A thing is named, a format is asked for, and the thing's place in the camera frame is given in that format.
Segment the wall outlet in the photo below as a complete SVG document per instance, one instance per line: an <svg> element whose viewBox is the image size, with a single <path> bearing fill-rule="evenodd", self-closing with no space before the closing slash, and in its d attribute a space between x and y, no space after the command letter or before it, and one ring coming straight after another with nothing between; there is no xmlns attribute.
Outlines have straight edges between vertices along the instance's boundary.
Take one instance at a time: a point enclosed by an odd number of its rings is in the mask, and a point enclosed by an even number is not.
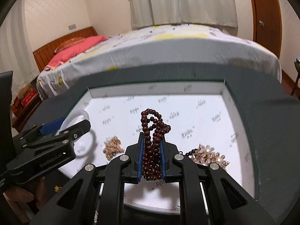
<svg viewBox="0 0 300 225"><path fill-rule="evenodd" d="M69 25L69 30L74 30L74 29L76 29L76 24Z"/></svg>

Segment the gray striped curtain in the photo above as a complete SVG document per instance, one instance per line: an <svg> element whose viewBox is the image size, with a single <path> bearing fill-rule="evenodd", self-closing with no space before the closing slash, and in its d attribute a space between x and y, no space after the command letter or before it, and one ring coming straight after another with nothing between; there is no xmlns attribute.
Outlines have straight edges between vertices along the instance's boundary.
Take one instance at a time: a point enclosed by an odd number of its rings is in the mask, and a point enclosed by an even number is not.
<svg viewBox="0 0 300 225"><path fill-rule="evenodd" d="M238 27L234 0L130 0L132 29L195 23Z"/></svg>
<svg viewBox="0 0 300 225"><path fill-rule="evenodd" d="M13 71L13 97L39 75L25 24L24 0L17 0L0 27L0 72Z"/></svg>

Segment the bed sheet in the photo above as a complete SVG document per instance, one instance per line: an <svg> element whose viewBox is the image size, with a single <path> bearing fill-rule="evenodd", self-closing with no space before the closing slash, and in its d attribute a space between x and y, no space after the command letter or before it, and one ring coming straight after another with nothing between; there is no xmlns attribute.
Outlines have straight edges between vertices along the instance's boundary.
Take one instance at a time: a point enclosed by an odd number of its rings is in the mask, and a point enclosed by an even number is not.
<svg viewBox="0 0 300 225"><path fill-rule="evenodd" d="M281 82L278 58L256 42L204 25L151 26L109 38L66 64L42 71L37 89L43 99L69 89L79 78L118 68L164 62L195 62L247 67Z"/></svg>

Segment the white tray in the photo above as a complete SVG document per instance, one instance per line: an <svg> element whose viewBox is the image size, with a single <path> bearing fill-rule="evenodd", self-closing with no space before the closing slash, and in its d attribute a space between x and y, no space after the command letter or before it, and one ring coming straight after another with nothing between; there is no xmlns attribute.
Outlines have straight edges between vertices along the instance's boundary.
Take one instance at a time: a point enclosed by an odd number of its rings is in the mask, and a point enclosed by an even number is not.
<svg viewBox="0 0 300 225"><path fill-rule="evenodd" d="M110 86L88 90L73 110L88 112L91 130L74 146L76 159L60 168L72 178L83 166L108 164L104 142L113 136L122 148L136 144L141 112L155 109L171 125L165 135L184 154L199 144L226 156L227 172L253 197L252 159L245 129L223 82L161 82ZM71 124L79 122L78 117ZM124 204L152 212L179 213L178 183L162 180L125 184Z"/></svg>

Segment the chair leg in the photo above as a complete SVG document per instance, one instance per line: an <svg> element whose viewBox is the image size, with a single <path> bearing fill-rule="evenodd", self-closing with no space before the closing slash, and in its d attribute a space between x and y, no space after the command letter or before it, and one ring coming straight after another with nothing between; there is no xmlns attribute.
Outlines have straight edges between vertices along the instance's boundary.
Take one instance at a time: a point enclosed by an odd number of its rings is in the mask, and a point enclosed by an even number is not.
<svg viewBox="0 0 300 225"><path fill-rule="evenodd" d="M300 74L298 73L294 88L293 88L292 93L291 93L291 96L295 93L296 87L298 85L299 77L300 77Z"/></svg>

